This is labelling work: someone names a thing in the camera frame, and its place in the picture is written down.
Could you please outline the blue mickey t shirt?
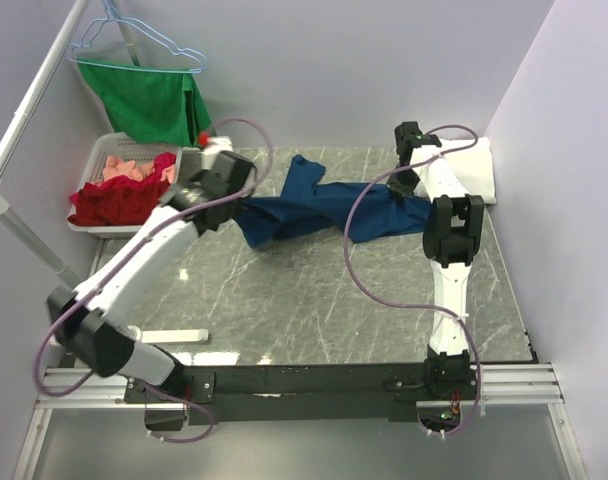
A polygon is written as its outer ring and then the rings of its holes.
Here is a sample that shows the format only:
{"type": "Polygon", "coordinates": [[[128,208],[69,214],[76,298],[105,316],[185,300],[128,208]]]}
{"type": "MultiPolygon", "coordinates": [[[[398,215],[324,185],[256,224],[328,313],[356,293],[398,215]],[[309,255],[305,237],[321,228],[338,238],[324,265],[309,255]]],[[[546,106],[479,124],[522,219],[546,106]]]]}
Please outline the blue mickey t shirt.
{"type": "MultiPolygon", "coordinates": [[[[288,240],[335,227],[345,228],[349,212],[366,185],[321,180],[326,168],[301,155],[292,158],[282,191],[273,197],[249,197],[235,216],[248,245],[288,240]]],[[[430,203],[418,197],[398,198],[385,185],[375,185],[359,203],[349,228],[355,243],[380,237],[421,233],[430,203]]]]}

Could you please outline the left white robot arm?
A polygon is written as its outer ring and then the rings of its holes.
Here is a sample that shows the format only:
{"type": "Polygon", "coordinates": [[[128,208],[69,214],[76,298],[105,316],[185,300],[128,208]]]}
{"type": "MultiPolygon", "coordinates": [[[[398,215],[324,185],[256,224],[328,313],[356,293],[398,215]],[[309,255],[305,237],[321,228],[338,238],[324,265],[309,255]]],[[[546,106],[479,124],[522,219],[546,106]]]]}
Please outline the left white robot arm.
{"type": "Polygon", "coordinates": [[[173,184],[138,232],[98,272],[72,290],[52,292],[47,337],[100,377],[133,377],[148,383],[160,401],[177,399],[184,388],[180,363],[137,339],[125,318],[139,293],[175,257],[232,219],[258,178],[254,163],[233,151],[209,155],[206,168],[173,184]]]}

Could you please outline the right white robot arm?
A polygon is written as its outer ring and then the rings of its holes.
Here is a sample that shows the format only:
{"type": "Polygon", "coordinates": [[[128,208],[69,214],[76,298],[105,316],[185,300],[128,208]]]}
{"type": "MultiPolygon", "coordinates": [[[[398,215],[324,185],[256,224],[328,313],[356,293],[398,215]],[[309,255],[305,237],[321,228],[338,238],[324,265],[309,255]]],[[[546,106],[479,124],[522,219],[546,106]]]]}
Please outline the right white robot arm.
{"type": "Polygon", "coordinates": [[[428,395],[444,399],[475,382],[464,325],[484,200],[470,193],[448,165],[436,130],[424,133],[416,121],[406,121],[395,127],[394,136],[399,171],[389,177],[389,188],[401,196],[421,186],[430,201],[422,246],[433,275],[435,311],[422,378],[428,395]]]}

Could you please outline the folded white t shirt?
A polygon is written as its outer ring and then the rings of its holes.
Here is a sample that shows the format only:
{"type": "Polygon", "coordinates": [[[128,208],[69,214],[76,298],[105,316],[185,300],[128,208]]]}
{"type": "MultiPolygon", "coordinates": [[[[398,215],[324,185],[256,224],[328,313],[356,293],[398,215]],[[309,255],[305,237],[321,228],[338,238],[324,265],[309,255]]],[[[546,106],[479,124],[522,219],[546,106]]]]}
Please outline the folded white t shirt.
{"type": "MultiPolygon", "coordinates": [[[[451,150],[468,145],[470,140],[441,140],[443,148],[451,150]]],[[[483,197],[487,205],[497,202],[493,156],[488,137],[480,137],[470,148],[448,153],[446,161],[460,183],[474,195],[483,197]]]]}

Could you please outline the magenta garment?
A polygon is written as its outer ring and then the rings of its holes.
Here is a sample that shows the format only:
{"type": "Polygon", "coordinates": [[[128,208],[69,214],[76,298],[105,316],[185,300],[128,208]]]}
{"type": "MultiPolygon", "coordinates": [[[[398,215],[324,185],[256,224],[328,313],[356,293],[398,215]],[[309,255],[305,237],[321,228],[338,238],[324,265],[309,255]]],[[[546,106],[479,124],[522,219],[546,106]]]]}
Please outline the magenta garment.
{"type": "Polygon", "coordinates": [[[169,177],[172,180],[175,174],[176,160],[177,156],[171,152],[158,155],[153,162],[155,174],[160,177],[169,177]]]}

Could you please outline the green hanging cloth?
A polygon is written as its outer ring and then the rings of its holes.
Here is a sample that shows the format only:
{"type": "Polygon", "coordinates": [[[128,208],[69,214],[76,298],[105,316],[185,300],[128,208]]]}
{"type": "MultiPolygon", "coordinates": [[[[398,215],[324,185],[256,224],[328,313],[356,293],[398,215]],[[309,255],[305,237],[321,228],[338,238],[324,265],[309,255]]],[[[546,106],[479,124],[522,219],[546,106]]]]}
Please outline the green hanging cloth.
{"type": "Polygon", "coordinates": [[[194,147],[211,117],[195,76],[110,63],[78,64],[113,129],[140,144],[194,147]]]}

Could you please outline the dark red garment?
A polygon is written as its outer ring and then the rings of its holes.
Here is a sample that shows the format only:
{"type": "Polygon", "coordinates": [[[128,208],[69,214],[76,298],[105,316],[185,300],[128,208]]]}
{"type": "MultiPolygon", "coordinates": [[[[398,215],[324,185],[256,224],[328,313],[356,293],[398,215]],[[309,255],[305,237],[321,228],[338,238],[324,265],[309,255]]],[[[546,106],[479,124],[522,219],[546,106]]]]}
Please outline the dark red garment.
{"type": "Polygon", "coordinates": [[[126,177],[101,185],[86,183],[70,197],[75,212],[68,221],[85,227],[142,225],[169,187],[167,181],[135,182],[126,177]]]}

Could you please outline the white plastic laundry basket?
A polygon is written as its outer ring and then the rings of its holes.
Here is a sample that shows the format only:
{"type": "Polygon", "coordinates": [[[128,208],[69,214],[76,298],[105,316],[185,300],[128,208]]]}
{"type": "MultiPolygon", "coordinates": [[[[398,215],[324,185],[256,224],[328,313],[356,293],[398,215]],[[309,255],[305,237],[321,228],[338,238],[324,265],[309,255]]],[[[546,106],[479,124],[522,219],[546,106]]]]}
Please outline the white plastic laundry basket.
{"type": "Polygon", "coordinates": [[[101,136],[69,197],[69,228],[100,238],[134,235],[177,181],[181,159],[177,146],[139,144],[124,133],[101,136]]]}

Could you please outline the pink garment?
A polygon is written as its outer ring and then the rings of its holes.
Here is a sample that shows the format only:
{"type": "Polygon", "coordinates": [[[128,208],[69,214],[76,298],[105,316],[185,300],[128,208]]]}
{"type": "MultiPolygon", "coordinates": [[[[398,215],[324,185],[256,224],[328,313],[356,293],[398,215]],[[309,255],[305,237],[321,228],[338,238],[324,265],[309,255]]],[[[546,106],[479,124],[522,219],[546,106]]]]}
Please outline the pink garment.
{"type": "Polygon", "coordinates": [[[156,175],[153,166],[154,160],[149,162],[137,162],[135,160],[124,160],[117,156],[108,156],[102,171],[103,181],[107,182],[114,178],[126,177],[135,182],[167,181],[172,183],[175,174],[173,175],[172,180],[170,180],[169,177],[160,177],[159,175],[156,175]]]}

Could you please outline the white rack foot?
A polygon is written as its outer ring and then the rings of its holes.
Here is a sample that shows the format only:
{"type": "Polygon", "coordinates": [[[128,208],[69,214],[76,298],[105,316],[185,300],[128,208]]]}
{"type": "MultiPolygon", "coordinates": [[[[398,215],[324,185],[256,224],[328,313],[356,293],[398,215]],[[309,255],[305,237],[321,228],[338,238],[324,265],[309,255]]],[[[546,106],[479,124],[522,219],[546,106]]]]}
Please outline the white rack foot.
{"type": "Polygon", "coordinates": [[[128,331],[135,339],[146,344],[202,344],[210,339],[207,329],[142,330],[137,326],[128,326],[128,331]]]}

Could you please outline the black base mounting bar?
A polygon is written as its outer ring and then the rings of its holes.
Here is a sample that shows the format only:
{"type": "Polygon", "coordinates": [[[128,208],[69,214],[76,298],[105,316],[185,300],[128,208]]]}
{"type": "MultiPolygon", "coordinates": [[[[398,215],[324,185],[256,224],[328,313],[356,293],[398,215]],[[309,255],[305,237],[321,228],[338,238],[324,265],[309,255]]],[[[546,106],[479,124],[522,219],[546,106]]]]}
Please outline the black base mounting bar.
{"type": "Polygon", "coordinates": [[[220,422],[387,419],[415,422],[422,402],[472,400],[470,364],[188,366],[175,395],[220,422]]]}

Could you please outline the white clothes rack pole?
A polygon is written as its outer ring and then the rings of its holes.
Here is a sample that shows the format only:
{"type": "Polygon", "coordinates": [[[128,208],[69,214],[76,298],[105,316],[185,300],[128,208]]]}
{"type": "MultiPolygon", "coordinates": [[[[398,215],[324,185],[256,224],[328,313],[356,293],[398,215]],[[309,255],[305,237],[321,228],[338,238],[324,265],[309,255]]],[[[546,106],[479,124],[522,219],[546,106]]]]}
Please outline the white clothes rack pole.
{"type": "Polygon", "coordinates": [[[78,188],[94,142],[110,126],[67,47],[94,17],[99,1],[50,1],[64,15],[0,140],[3,225],[58,282],[74,287],[88,274],[95,239],[66,223],[68,196],[78,188]]]}

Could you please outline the aluminium rail frame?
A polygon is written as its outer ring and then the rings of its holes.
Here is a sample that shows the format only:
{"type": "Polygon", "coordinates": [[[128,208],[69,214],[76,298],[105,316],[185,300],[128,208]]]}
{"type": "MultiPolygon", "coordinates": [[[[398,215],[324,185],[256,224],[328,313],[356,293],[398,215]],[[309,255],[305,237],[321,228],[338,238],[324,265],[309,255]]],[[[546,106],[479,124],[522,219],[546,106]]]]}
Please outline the aluminium rail frame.
{"type": "MultiPolygon", "coordinates": [[[[485,365],[482,368],[482,378],[481,405],[484,407],[547,406],[569,477],[571,479],[589,477],[552,365],[485,365]]],[[[75,392],[65,397],[55,398],[39,394],[12,477],[14,479],[33,477],[54,410],[127,408],[129,405],[124,401],[124,396],[129,388],[127,380],[122,377],[92,377],[75,392]]]]}

